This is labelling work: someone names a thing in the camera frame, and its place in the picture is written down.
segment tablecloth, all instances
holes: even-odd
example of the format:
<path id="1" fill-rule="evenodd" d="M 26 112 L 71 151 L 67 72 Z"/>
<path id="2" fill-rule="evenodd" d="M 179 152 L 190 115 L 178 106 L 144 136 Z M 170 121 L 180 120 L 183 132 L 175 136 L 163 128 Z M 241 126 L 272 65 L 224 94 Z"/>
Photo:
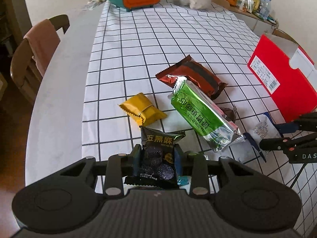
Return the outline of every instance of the tablecloth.
<path id="1" fill-rule="evenodd" d="M 284 119 L 275 103 L 248 69 L 247 63 L 259 37 L 231 12 L 212 4 L 208 11 L 191 10 L 161 0 L 153 8 L 126 12 L 106 1 L 96 31 L 87 74 L 82 123 L 82 156 L 107 160 L 130 153 L 140 144 L 140 130 L 118 106 L 143 92 L 167 118 L 149 127 L 164 132 L 184 130 L 179 144 L 184 151 L 205 152 L 210 160 L 229 156 L 285 185 L 290 186 L 301 164 L 291 165 L 281 151 L 269 152 L 267 163 L 249 142 L 235 144 L 221 153 L 211 151 L 204 139 L 171 106 L 172 89 L 155 78 L 156 73 L 190 54 L 228 86 L 214 101 L 218 106 L 237 107 L 237 126 L 242 132 L 259 123 L 259 115 L 270 112 L 276 123 Z M 307 135 L 296 132 L 290 137 Z M 295 229 L 308 235 L 317 216 L 317 165 L 308 164 L 293 189 L 301 197 L 303 210 Z M 103 178 L 96 191 L 102 193 Z M 211 191 L 219 190 L 216 177 Z"/>

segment dining table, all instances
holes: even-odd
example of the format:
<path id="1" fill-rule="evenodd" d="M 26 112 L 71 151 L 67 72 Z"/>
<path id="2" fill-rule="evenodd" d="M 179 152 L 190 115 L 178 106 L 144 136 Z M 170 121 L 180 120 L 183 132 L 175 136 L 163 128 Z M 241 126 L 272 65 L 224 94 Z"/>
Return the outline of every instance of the dining table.
<path id="1" fill-rule="evenodd" d="M 127 12 L 107 0 L 82 11 L 62 37 L 36 97 L 26 148 L 26 185 L 87 156 L 107 160 L 129 154 L 141 144 L 140 128 L 118 105 L 142 92 L 167 115 L 148 127 L 184 131 L 179 142 L 184 151 L 203 152 L 209 160 L 228 156 L 290 186 L 301 164 L 290 164 L 281 151 L 269 152 L 265 162 L 248 141 L 215 153 L 171 105 L 172 88 L 155 76 L 191 55 L 228 84 L 214 102 L 220 108 L 237 108 L 235 124 L 241 132 L 253 129 L 265 112 L 275 123 L 283 123 L 269 93 L 248 68 L 258 42 L 242 20 L 216 4 L 200 11 L 161 0 L 152 8 Z M 316 171 L 316 164 L 307 164 L 292 187 L 303 204 L 294 229 L 304 237 L 316 223 Z M 100 176 L 96 192 L 104 192 L 103 181 Z M 210 178 L 210 190 L 219 191 L 216 176 Z"/>

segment ribbed black surface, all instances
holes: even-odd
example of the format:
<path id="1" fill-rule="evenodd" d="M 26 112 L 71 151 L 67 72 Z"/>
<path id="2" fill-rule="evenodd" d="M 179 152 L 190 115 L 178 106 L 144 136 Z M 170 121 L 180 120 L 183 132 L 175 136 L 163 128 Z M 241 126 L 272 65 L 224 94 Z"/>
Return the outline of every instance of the ribbed black surface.
<path id="1" fill-rule="evenodd" d="M 185 190 L 130 190 L 128 196 L 105 203 L 99 215 L 64 234 L 22 230 L 15 238 L 295 238 L 292 229 L 275 234 L 248 233 L 217 216 L 209 202 L 190 198 Z"/>

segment plastic water bottle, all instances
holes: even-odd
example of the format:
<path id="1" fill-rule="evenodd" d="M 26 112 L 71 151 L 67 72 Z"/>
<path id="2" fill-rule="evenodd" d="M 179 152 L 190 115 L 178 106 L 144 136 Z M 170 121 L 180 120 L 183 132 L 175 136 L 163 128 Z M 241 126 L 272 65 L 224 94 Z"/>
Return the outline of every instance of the plastic water bottle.
<path id="1" fill-rule="evenodd" d="M 266 2 L 262 4 L 261 10 L 260 10 L 260 16 L 264 20 L 267 20 L 267 17 L 270 14 L 270 11 L 271 11 L 271 0 L 266 0 Z"/>

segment wooden floor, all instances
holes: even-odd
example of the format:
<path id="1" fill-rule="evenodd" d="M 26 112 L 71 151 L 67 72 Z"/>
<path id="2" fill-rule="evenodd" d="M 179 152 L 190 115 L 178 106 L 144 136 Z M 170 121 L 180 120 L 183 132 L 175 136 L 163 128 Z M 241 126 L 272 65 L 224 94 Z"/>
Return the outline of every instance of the wooden floor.
<path id="1" fill-rule="evenodd" d="M 8 82 L 0 101 L 0 238 L 8 238 L 19 230 L 11 202 L 25 186 L 25 149 L 32 106 L 10 78 L 10 60 L 1 58 L 0 66 Z"/>

